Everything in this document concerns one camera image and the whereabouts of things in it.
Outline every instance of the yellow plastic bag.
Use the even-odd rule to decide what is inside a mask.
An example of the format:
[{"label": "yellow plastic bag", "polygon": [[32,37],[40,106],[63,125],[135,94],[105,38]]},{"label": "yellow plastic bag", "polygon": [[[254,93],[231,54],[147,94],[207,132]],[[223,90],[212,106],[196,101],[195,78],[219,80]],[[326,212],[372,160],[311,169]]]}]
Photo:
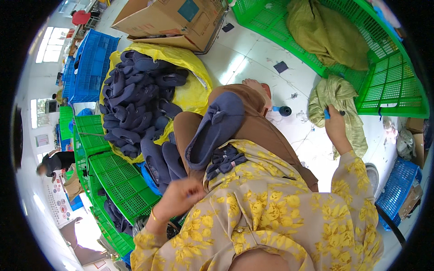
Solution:
[{"label": "yellow plastic bag", "polygon": [[[181,68],[189,69],[193,74],[187,77],[185,85],[176,87],[173,103],[182,108],[183,111],[190,111],[204,115],[208,108],[208,96],[212,90],[211,78],[208,75],[202,61],[195,56],[190,50],[181,49],[165,45],[133,43],[124,51],[135,50],[142,54],[151,56],[154,60],[162,59],[168,61]],[[121,62],[122,52],[115,51],[110,55],[110,69],[105,77],[109,77],[109,72],[115,68],[115,65]],[[104,96],[99,94],[99,102],[104,105]],[[104,124],[104,115],[101,114],[101,123]],[[173,132],[173,121],[169,121],[164,134],[156,141],[156,144],[161,145],[168,141],[169,133]],[[143,155],[140,154],[137,158],[132,159],[122,154],[118,147],[115,147],[109,142],[113,152],[125,159],[128,163],[143,162]]]}]

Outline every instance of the floral fabric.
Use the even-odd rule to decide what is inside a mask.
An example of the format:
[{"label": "floral fabric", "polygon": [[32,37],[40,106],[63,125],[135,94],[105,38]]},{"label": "floral fabric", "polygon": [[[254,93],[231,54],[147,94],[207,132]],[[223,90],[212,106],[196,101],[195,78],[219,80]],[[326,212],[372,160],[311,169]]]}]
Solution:
[{"label": "floral fabric", "polygon": [[209,193],[173,239],[143,229],[134,238],[133,270],[225,271],[254,248],[281,255],[291,270],[373,268],[383,241],[365,165],[353,151],[341,156],[332,192],[313,193],[291,165],[261,146],[226,144],[247,162],[210,181],[204,177]]}]

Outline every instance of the brown pants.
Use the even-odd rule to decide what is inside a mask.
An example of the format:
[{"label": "brown pants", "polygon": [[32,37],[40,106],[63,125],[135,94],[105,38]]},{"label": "brown pants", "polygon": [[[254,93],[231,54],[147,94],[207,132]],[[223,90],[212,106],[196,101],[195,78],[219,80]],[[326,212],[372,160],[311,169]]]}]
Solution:
[{"label": "brown pants", "polygon": [[[238,95],[238,97],[243,101],[245,109],[245,119],[241,124],[241,127],[231,139],[250,140],[274,153],[282,160],[292,165],[300,173],[302,178],[306,181],[307,186],[313,192],[318,192],[318,179],[309,169],[301,165],[295,151],[292,149],[284,135],[260,114],[265,105],[264,98],[256,90],[246,85],[233,84],[215,88],[208,98],[208,105],[210,105],[220,94],[226,91]],[[187,175],[189,177],[197,178],[198,180],[203,179],[205,169],[190,169],[184,158],[184,154],[187,145],[196,134],[201,120],[202,116],[199,114],[193,112],[182,112],[176,116],[173,124],[176,144],[182,162],[184,163],[185,170],[187,171]]]}]

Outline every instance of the worker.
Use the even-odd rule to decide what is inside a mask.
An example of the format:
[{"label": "worker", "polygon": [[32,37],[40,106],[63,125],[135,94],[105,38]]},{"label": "worker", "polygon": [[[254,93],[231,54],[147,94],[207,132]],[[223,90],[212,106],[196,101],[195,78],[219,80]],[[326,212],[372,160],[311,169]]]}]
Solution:
[{"label": "worker", "polygon": [[[325,120],[327,135],[341,155],[339,166],[331,193],[318,193],[318,180],[261,115],[269,102],[261,84],[246,79],[217,87],[208,104],[227,91],[241,99],[245,113],[226,144],[247,161],[207,181],[205,169],[186,166],[193,156],[186,147],[205,117],[178,114],[174,134],[188,177],[170,182],[135,236],[132,270],[371,270],[384,250],[376,230],[375,198],[339,111],[329,105]],[[216,117],[208,125],[229,118],[215,109],[207,114],[212,111]],[[169,220],[188,210],[180,232],[167,240]]]},{"label": "worker", "polygon": [[62,104],[63,103],[62,89],[60,89],[57,93],[53,93],[52,98],[53,100],[56,100],[58,104]]},{"label": "worker", "polygon": [[90,16],[93,17],[99,17],[100,12],[99,11],[92,11],[92,12],[85,12],[84,10],[74,10],[71,12],[71,16],[72,16],[72,23],[74,25],[79,25],[79,24],[87,24],[87,22],[90,19]]},{"label": "worker", "polygon": [[37,175],[52,177],[54,181],[55,170],[67,170],[72,163],[76,162],[73,151],[61,150],[61,148],[52,150],[42,158],[42,162],[36,168]]}]

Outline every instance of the person in black shirt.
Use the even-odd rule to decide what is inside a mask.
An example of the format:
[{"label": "person in black shirt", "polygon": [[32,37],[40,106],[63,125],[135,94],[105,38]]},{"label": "person in black shirt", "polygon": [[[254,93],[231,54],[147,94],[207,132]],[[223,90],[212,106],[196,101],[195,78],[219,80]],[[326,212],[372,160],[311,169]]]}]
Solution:
[{"label": "person in black shirt", "polygon": [[54,178],[56,175],[53,171],[68,169],[75,162],[73,151],[61,151],[61,148],[58,148],[42,158],[42,162],[36,168],[36,173],[39,176],[46,175]]}]

